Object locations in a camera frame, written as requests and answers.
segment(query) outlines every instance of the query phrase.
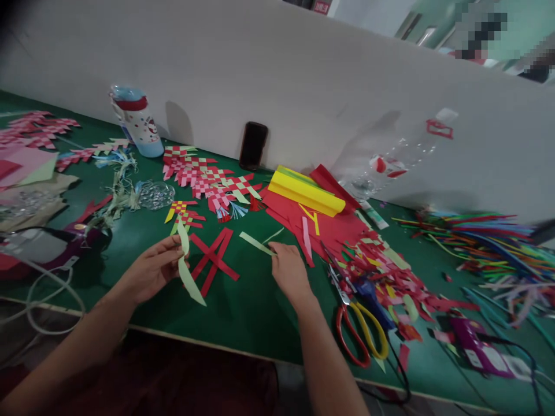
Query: white wall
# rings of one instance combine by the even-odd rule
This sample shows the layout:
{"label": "white wall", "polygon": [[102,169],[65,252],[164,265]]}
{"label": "white wall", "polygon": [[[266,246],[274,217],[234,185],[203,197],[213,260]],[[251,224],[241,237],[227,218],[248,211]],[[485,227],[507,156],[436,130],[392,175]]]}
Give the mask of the white wall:
{"label": "white wall", "polygon": [[379,196],[553,217],[555,91],[530,81],[279,0],[42,0],[13,33],[0,88],[114,121],[108,87],[130,83],[172,138],[220,154],[266,124],[270,167],[329,163],[389,110],[450,107],[456,139]]}

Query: black cable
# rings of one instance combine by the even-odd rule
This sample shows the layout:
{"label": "black cable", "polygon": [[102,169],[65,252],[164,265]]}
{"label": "black cable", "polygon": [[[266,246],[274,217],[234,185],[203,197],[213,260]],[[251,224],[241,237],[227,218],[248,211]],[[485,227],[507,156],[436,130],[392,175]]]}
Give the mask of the black cable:
{"label": "black cable", "polygon": [[409,379],[406,376],[405,369],[403,368],[403,366],[401,365],[401,362],[399,361],[399,357],[397,357],[397,353],[395,352],[395,350],[393,349],[393,346],[391,345],[391,341],[390,341],[389,337],[386,336],[386,338],[387,338],[387,343],[389,344],[389,347],[391,348],[391,352],[393,352],[393,355],[395,356],[395,360],[397,361],[397,365],[401,369],[401,375],[403,376],[404,388],[405,388],[405,391],[406,391],[406,397],[404,399],[401,399],[401,400],[384,399],[384,398],[372,393],[370,390],[366,390],[364,387],[358,386],[358,388],[360,389],[361,392],[367,394],[370,397],[373,397],[374,399],[376,399],[376,400],[378,400],[382,403],[398,404],[399,406],[402,406],[403,404],[407,404],[410,401],[411,397],[412,397],[412,392],[410,391],[410,386],[409,386]]}
{"label": "black cable", "polygon": [[534,400],[536,401],[536,406],[538,408],[538,416],[543,416],[543,407],[542,407],[542,402],[539,399],[539,392],[538,392],[538,384],[536,383],[536,360],[534,359],[534,357],[532,356],[532,354],[530,354],[528,352],[528,350],[526,350],[526,348],[514,343],[513,341],[509,341],[509,340],[505,340],[503,338],[498,338],[498,337],[494,337],[491,335],[486,335],[486,334],[477,334],[478,339],[480,339],[483,342],[490,342],[490,343],[496,343],[496,344],[505,344],[505,345],[512,345],[514,347],[520,348],[522,351],[524,351],[524,353],[526,355],[528,355],[528,358],[530,358],[530,379],[532,380],[532,391],[534,392]]}

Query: person's right hand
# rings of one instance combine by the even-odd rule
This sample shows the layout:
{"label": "person's right hand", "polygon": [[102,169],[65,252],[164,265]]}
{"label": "person's right hand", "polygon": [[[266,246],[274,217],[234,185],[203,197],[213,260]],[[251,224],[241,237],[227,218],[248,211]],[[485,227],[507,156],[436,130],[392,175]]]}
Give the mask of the person's right hand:
{"label": "person's right hand", "polygon": [[268,245],[277,254],[272,257],[273,277],[293,307],[313,296],[299,249],[275,242]]}

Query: person's left hand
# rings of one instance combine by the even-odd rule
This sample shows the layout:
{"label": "person's left hand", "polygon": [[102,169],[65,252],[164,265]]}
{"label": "person's left hand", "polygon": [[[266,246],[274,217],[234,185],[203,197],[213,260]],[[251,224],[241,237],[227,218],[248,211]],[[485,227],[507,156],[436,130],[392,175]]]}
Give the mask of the person's left hand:
{"label": "person's left hand", "polygon": [[127,269],[112,288],[112,294],[131,298],[136,304],[152,298],[167,282],[179,276],[177,260],[183,256],[180,243],[179,235],[173,235],[150,247]]}

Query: paper tassel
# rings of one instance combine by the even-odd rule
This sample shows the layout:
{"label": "paper tassel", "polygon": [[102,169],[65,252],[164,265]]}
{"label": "paper tassel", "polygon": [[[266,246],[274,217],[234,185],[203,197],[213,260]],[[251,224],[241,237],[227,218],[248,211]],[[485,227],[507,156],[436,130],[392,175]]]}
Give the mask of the paper tassel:
{"label": "paper tassel", "polygon": [[231,201],[230,201],[230,205],[233,211],[231,213],[231,218],[234,220],[244,217],[247,214],[247,212],[249,212],[247,208],[243,208],[241,205],[237,205]]}
{"label": "paper tassel", "polygon": [[216,211],[216,216],[218,217],[219,223],[228,222],[229,220],[231,220],[229,212],[226,211],[226,209],[223,208],[222,206],[219,207],[218,210]]}
{"label": "paper tassel", "polygon": [[266,208],[264,204],[256,199],[253,194],[250,194],[249,211],[261,211],[264,208]]}

